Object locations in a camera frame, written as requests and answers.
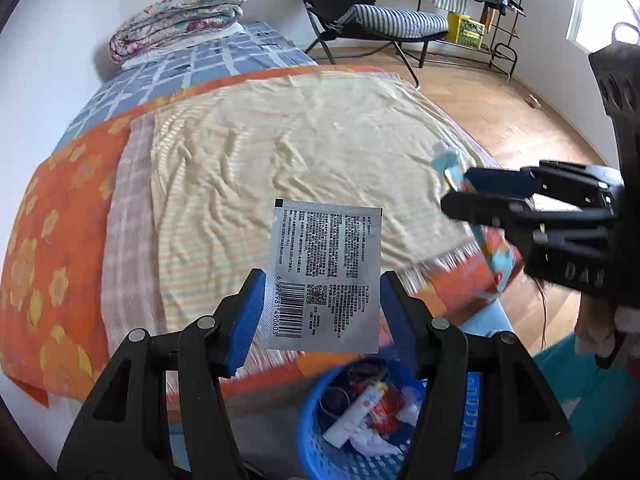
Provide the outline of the teal patterned wrapper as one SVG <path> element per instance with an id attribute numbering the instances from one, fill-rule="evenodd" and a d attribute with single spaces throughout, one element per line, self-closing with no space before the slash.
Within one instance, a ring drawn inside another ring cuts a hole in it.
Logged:
<path id="1" fill-rule="evenodd" d="M 451 191 L 474 191 L 473 185 L 464 176 L 460 152 L 455 148 L 447 148 L 442 142 L 437 142 L 431 166 L 445 178 Z M 469 223 L 469 228 L 485 259 L 492 281 L 485 296 L 487 299 L 496 299 L 508 286 L 518 258 L 498 229 L 474 223 Z"/>

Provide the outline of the red cardboard box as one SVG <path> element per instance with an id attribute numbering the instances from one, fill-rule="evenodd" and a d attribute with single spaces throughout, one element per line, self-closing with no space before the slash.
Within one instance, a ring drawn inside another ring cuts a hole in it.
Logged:
<path id="1" fill-rule="evenodd" d="M 397 414 L 405 405 L 404 398 L 394 386 L 390 368 L 385 361 L 362 361 L 355 363 L 346 372 L 347 392 L 352 405 L 364 390 L 378 382 L 382 384 L 384 394 L 370 411 L 367 425 L 381 437 L 389 437 L 400 427 Z"/>

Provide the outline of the white tube package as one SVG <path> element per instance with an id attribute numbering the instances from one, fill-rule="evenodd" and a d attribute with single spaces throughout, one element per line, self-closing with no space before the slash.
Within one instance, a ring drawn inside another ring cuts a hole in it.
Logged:
<path id="1" fill-rule="evenodd" d="M 341 448 L 350 437 L 356 434 L 357 429 L 383 399 L 387 390 L 385 382 L 368 385 L 337 421 L 322 434 L 323 440 L 334 448 Z"/>

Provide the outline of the white tissue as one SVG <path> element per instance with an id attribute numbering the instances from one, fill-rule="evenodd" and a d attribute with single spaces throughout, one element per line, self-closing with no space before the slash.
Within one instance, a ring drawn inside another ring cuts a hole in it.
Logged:
<path id="1" fill-rule="evenodd" d="M 405 386 L 399 390 L 405 405 L 400 409 L 397 418 L 400 427 L 389 437 L 381 437 L 374 429 L 367 425 L 367 418 L 357 429 L 356 434 L 349 438 L 350 445 L 361 455 L 367 457 L 395 456 L 405 452 L 406 441 L 411 438 L 416 428 L 422 404 L 422 396 L 416 388 Z"/>

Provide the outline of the silver printed sachet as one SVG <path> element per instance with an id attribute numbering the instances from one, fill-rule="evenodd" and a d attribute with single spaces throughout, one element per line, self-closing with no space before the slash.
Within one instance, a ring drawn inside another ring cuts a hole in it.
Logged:
<path id="1" fill-rule="evenodd" d="M 260 344 L 378 351 L 381 208 L 274 201 Z"/>

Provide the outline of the white ring band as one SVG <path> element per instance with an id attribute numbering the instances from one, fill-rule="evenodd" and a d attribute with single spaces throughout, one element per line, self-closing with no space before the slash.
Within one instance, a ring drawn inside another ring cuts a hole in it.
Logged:
<path id="1" fill-rule="evenodd" d="M 320 410 L 333 419 L 339 419 L 349 408 L 352 401 L 349 393 L 342 387 L 329 386 L 320 396 Z"/>

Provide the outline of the pink plaid fringed blanket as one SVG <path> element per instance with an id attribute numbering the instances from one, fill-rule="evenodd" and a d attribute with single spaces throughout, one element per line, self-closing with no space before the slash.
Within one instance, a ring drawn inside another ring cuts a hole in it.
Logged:
<path id="1" fill-rule="evenodd" d="M 129 139 L 120 156 L 115 191 L 108 212 L 102 271 L 102 316 L 107 341 L 116 347 L 134 327 L 152 333 L 172 330 L 167 325 L 158 274 L 158 236 L 155 229 L 151 148 L 155 113 L 166 106 L 248 80 L 303 75 L 315 70 L 266 70 L 247 79 L 217 80 L 212 88 L 194 86 L 166 96 L 148 110 L 133 110 L 118 120 Z M 480 154 L 480 167 L 491 165 L 489 155 L 460 127 Z M 446 254 L 396 270 L 408 289 L 425 296 L 435 309 L 454 313 L 482 304 L 492 284 L 487 264 L 473 237 Z"/>

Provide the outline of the blue plastic mesh basket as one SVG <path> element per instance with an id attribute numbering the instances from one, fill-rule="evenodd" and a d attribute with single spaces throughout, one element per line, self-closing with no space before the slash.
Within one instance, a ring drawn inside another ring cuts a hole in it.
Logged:
<path id="1" fill-rule="evenodd" d="M 427 382 L 398 359 L 365 358 L 325 374 L 300 415 L 309 479 L 393 479 L 408 452 Z"/>

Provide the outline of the orange floral bedspread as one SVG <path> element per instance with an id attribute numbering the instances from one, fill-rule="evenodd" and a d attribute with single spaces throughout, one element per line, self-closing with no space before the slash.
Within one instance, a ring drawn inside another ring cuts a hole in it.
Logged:
<path id="1" fill-rule="evenodd" d="M 1 367 L 39 401 L 84 400 L 118 347 L 107 341 L 101 304 L 107 217 L 129 139 L 118 120 L 163 98 L 70 141 L 26 188 L 1 274 Z"/>

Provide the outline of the black clothes rack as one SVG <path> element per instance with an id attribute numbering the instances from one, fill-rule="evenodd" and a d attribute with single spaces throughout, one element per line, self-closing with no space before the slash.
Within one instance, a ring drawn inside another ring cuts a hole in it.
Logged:
<path id="1" fill-rule="evenodd" d="M 448 14 L 446 10 L 437 9 L 433 0 L 416 0 L 416 10 L 440 14 L 445 18 Z M 446 38 L 430 42 L 428 49 L 435 44 L 443 48 L 453 48 L 460 52 L 462 61 L 484 64 L 488 70 L 494 70 L 506 78 L 512 79 L 516 66 L 518 66 L 518 50 L 514 44 L 518 39 L 518 22 L 526 18 L 523 0 L 510 0 L 504 15 L 491 9 L 485 3 L 469 0 L 465 15 L 469 15 L 473 20 L 483 23 L 486 27 L 480 50 L 453 44 Z"/>

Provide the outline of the yellow striped towel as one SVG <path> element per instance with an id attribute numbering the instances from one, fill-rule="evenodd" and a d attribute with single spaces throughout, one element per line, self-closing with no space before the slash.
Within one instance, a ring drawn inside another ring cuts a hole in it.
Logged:
<path id="1" fill-rule="evenodd" d="M 212 310 L 266 265 L 280 198 L 380 208 L 390 270 L 468 242 L 469 228 L 440 210 L 441 147 L 465 167 L 482 161 L 411 84 L 375 74 L 248 80 L 161 108 L 151 188 L 167 325 Z"/>

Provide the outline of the yellow crate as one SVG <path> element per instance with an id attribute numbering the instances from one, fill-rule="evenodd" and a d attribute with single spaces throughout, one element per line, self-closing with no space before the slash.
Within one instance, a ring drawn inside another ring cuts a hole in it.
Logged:
<path id="1" fill-rule="evenodd" d="M 447 22 L 447 41 L 480 50 L 486 32 L 483 23 L 473 20 L 469 15 L 452 11 L 447 14 Z"/>

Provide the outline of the window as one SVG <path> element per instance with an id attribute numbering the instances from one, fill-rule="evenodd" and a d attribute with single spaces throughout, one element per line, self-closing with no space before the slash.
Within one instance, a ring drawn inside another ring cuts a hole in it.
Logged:
<path id="1" fill-rule="evenodd" d="M 614 41 L 639 43 L 639 18 L 627 0 L 574 0 L 566 39 L 587 53 Z"/>

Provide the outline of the striped chair cushion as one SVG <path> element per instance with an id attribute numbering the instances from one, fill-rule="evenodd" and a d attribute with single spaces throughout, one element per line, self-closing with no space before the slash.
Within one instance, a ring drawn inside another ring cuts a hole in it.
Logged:
<path id="1" fill-rule="evenodd" d="M 397 39 L 421 39 L 446 34 L 447 19 L 434 13 L 354 4 L 336 20 L 341 28 L 358 25 L 367 32 Z"/>

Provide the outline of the blue checkered bedsheet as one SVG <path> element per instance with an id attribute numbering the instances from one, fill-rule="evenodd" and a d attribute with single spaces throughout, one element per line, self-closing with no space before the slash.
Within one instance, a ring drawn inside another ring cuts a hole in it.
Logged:
<path id="1" fill-rule="evenodd" d="M 130 108 L 194 84 L 270 68 L 312 64 L 312 58 L 270 25 L 250 23 L 240 34 L 205 41 L 118 73 L 82 108 L 55 148 L 64 148 L 92 127 Z"/>

